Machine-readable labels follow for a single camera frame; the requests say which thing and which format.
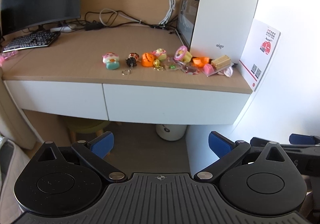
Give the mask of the pink eraser biscuit blister pack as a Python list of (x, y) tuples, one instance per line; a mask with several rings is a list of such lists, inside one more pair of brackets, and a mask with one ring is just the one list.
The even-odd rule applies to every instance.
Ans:
[(202, 68), (202, 72), (207, 76), (212, 76), (218, 74), (219, 72), (227, 69), (233, 65), (231, 59), (227, 56), (221, 56), (217, 59), (212, 60), (210, 63), (207, 63)]

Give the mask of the orange pumpkin bowl half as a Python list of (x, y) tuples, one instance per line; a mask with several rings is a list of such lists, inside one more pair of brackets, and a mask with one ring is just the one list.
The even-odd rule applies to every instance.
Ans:
[(203, 68), (206, 64), (210, 63), (209, 57), (193, 57), (192, 62), (195, 67)]

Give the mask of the pink green squishy toy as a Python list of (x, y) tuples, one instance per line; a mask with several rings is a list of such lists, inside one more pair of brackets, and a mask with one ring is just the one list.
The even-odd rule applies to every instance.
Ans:
[(108, 70), (115, 70), (120, 67), (119, 56), (114, 52), (108, 52), (103, 56), (103, 64)]

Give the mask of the doll figure keychain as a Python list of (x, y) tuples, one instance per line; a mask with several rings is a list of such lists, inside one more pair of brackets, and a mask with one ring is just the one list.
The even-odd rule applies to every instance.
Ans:
[(128, 58), (125, 60), (127, 69), (122, 71), (122, 75), (131, 74), (131, 70), (137, 66), (138, 60), (139, 60), (139, 54), (135, 52), (131, 52)]

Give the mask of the pink donut yellow toy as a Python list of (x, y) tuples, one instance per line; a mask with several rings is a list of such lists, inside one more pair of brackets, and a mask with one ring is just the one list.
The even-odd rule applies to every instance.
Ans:
[(189, 63), (192, 58), (192, 54), (185, 45), (179, 47), (174, 55), (174, 60), (182, 63)]

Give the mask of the gold bell charm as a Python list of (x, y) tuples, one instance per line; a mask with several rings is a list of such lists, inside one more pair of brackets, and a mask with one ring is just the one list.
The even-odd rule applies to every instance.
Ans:
[(153, 61), (153, 69), (156, 70), (156, 71), (163, 71), (164, 70), (164, 68), (161, 65), (161, 62), (159, 60), (154, 60)]

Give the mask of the pink yellow cake squishy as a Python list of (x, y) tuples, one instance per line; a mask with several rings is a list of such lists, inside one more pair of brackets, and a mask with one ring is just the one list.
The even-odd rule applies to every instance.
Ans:
[(157, 49), (155, 51), (152, 51), (151, 54), (155, 56), (155, 59), (159, 60), (160, 62), (167, 58), (167, 52), (164, 49)]

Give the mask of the red white plastic packet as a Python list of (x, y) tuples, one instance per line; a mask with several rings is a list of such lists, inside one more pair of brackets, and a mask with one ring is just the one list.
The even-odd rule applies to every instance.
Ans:
[(166, 70), (176, 71), (180, 70), (185, 74), (197, 75), (200, 71), (197, 67), (193, 66), (191, 63), (183, 63), (174, 60), (173, 58), (167, 58), (163, 62), (163, 66)]

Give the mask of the green stool wooden legs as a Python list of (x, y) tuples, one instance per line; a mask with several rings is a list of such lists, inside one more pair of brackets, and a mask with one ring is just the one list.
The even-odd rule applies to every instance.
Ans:
[(96, 137), (98, 137), (104, 133), (104, 129), (111, 123), (106, 120), (70, 116), (61, 116), (61, 119), (69, 131), (71, 143), (76, 142), (77, 134), (95, 133)]

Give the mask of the white drawer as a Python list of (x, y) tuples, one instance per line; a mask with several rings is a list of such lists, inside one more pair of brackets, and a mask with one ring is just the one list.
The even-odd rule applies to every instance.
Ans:
[(5, 85), (21, 109), (108, 120), (102, 84), (5, 81)]
[(221, 91), (103, 85), (111, 121), (152, 124), (233, 124), (249, 95)]

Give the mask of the white right drawer front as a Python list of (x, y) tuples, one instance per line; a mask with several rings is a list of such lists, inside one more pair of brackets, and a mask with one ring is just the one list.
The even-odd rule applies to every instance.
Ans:
[(233, 124), (249, 95), (221, 91), (103, 85), (111, 121), (152, 124)]

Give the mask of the white notice sheet QR codes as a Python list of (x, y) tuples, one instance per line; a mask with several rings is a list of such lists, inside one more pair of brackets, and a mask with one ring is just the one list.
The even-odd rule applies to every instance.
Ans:
[(280, 31), (259, 21), (253, 22), (237, 66), (252, 91), (256, 90), (263, 78), (279, 37)]

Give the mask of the black computer keyboard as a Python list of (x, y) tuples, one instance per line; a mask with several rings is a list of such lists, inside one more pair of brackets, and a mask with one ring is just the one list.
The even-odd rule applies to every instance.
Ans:
[(2, 52), (48, 47), (58, 39), (60, 34), (61, 32), (44, 31), (16, 37), (3, 48)]

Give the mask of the pink object desk edge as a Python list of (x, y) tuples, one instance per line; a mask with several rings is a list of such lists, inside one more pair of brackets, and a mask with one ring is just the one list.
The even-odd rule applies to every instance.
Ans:
[(2, 67), (3, 63), (7, 61), (8, 59), (16, 56), (18, 54), (17, 50), (5, 52), (0, 54), (0, 67)]

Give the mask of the white computer tower case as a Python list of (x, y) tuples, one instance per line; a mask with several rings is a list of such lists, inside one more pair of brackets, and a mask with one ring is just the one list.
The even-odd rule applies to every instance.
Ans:
[(177, 30), (195, 57), (238, 63), (258, 0), (181, 0)]

